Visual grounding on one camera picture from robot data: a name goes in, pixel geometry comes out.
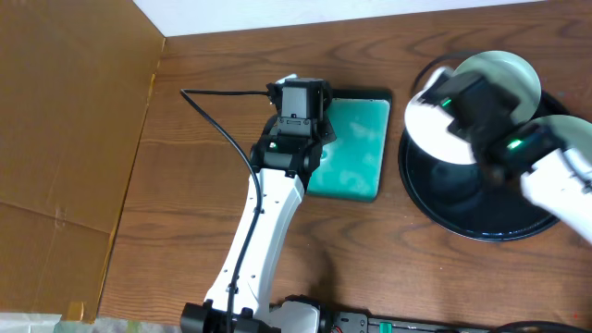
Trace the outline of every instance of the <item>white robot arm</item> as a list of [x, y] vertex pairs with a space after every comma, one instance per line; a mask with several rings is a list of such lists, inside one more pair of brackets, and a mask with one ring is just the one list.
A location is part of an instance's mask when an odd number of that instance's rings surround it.
[[533, 172], [523, 173], [522, 194], [592, 243], [592, 191], [586, 189], [585, 180], [578, 178], [572, 167], [585, 179], [592, 179], [592, 165], [576, 148], [564, 153], [557, 150], [534, 163]]
[[238, 144], [187, 93], [264, 94], [277, 109], [277, 115], [267, 121], [253, 146], [249, 160], [237, 148], [252, 171], [246, 204], [226, 262], [207, 291], [204, 304], [187, 303], [183, 310], [180, 325], [185, 333], [317, 333], [331, 329], [321, 305], [300, 299], [284, 302], [271, 312], [269, 301], [290, 221], [302, 202], [310, 176], [320, 164], [323, 144], [335, 140], [324, 117], [332, 91], [326, 81], [295, 75], [270, 83], [267, 89], [181, 91], [235, 147]]

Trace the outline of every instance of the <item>green sponge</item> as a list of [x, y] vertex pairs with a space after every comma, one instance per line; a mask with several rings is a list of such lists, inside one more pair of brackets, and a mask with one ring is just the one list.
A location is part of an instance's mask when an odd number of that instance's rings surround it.
[[334, 98], [326, 115], [337, 139], [323, 146], [307, 193], [372, 201], [378, 194], [390, 99]]

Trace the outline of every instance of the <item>wooden table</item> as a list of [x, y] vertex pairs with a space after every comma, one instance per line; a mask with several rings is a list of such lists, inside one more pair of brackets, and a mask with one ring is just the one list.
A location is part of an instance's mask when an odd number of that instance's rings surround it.
[[[495, 326], [592, 326], [591, 247], [563, 224], [527, 240], [452, 234], [407, 196], [397, 152], [417, 72], [464, 49], [521, 54], [544, 89], [592, 120], [592, 2], [552, 1], [169, 38], [106, 278], [103, 316], [176, 325], [201, 302], [238, 226], [247, 169], [180, 88], [263, 90], [292, 72], [337, 88], [391, 89], [395, 103], [373, 203], [307, 197], [293, 218], [273, 301], [306, 294], [374, 315]], [[248, 151], [267, 100], [198, 97]]]

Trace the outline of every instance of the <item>black cable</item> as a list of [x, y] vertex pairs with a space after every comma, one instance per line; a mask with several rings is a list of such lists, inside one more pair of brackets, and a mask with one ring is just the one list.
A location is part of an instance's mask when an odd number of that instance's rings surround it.
[[590, 331], [578, 328], [578, 327], [571, 327], [565, 324], [559, 323], [551, 323], [546, 321], [523, 321], [523, 322], [515, 322], [506, 324], [504, 326], [495, 328], [489, 333], [504, 333], [504, 332], [536, 332], [536, 333], [590, 333]]
[[210, 94], [210, 95], [222, 95], [222, 96], [240, 96], [240, 95], [263, 95], [267, 96], [267, 92], [217, 92], [217, 91], [203, 91], [203, 90], [195, 90], [195, 89], [181, 89], [180, 91], [181, 96], [185, 98], [187, 102], [195, 111], [197, 111], [202, 117], [205, 118], [216, 130], [218, 130], [224, 137], [232, 144], [232, 146], [239, 152], [240, 157], [244, 164], [249, 168], [249, 172], [251, 172], [251, 177], [253, 178], [253, 183], [255, 185], [255, 191], [257, 192], [257, 204], [255, 206], [254, 214], [253, 214], [253, 221], [249, 226], [249, 231], [247, 232], [247, 237], [242, 244], [242, 248], [240, 249], [239, 257], [237, 258], [237, 263], [234, 266], [234, 272], [232, 273], [232, 279], [230, 280], [230, 286], [228, 288], [228, 307], [227, 307], [227, 317], [226, 317], [226, 331], [228, 333], [232, 332], [232, 312], [234, 309], [234, 294], [237, 288], [237, 280], [239, 279], [239, 272], [241, 271], [242, 260], [244, 259], [244, 255], [247, 253], [247, 248], [249, 247], [249, 242], [251, 241], [251, 237], [253, 236], [253, 232], [255, 230], [255, 225], [257, 224], [257, 219], [259, 218], [259, 213], [261, 212], [261, 203], [263, 201], [263, 197], [261, 194], [261, 186], [259, 185], [259, 179], [257, 178], [257, 174], [253, 170], [251, 163], [249, 162], [249, 158], [247, 155], [242, 151], [241, 147], [237, 142], [232, 139], [230, 134], [228, 134], [218, 123], [216, 123], [205, 111], [202, 110], [200, 106], [198, 106], [188, 95], [188, 93], [196, 93], [196, 94]]
[[410, 97], [413, 98], [415, 96], [415, 94], [417, 93], [417, 86], [419, 85], [419, 81], [424, 77], [424, 75], [427, 73], [428, 70], [430, 70], [433, 66], [441, 63], [442, 61], [445, 60], [451, 60], [451, 59], [466, 59], [470, 56], [475, 56], [478, 55], [480, 53], [482, 53], [483, 51], [460, 51], [460, 52], [451, 52], [445, 55], [441, 55], [439, 57], [437, 57], [436, 59], [430, 61], [429, 64], [427, 64], [424, 69], [422, 69], [419, 74], [417, 74], [417, 76], [415, 77], [415, 80], [413, 81], [413, 84], [411, 86], [411, 90], [410, 90]]

